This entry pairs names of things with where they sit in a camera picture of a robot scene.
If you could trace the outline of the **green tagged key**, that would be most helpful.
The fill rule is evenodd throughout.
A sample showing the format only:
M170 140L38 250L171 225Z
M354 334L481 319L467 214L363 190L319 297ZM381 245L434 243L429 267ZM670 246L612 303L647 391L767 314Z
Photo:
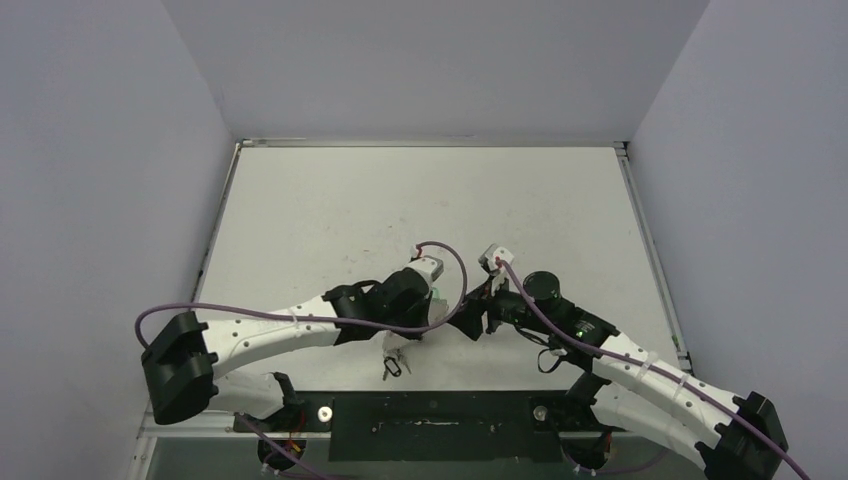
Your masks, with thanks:
M430 309L435 310L439 315L444 315L448 311L448 301L442 297L438 288L431 291Z

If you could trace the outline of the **metal key holder ring plate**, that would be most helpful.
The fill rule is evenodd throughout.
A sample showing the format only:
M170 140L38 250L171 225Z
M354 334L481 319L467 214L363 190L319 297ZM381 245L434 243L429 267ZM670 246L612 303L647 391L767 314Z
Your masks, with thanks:
M442 321L450 311L447 299L438 298L433 295L425 306L416 307L413 310L413 327L431 327ZM404 347L423 339L423 334L399 334L393 331L385 333L383 338L383 351L385 353L400 351Z

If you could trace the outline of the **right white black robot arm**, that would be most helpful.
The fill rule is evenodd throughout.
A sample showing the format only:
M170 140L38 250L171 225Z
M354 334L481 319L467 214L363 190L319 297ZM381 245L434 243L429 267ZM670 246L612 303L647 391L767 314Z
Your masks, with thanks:
M530 274L517 291L505 275L490 277L465 296L449 323L472 340L512 326L580 368L565 402L577 428L597 423L638 434L709 479L771 479L787 460L788 442L769 399L719 389L663 361L565 299L550 272Z

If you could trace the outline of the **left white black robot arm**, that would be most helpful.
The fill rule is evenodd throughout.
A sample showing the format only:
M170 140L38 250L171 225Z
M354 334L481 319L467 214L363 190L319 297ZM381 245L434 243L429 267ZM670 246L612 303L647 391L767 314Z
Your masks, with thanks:
M272 319L202 322L193 310L175 315L141 356L155 422L171 425L220 410L245 413L273 430L290 428L299 401L289 377L243 367L295 350L368 341L393 327L417 339L442 271L436 260L420 258L383 282L337 286Z

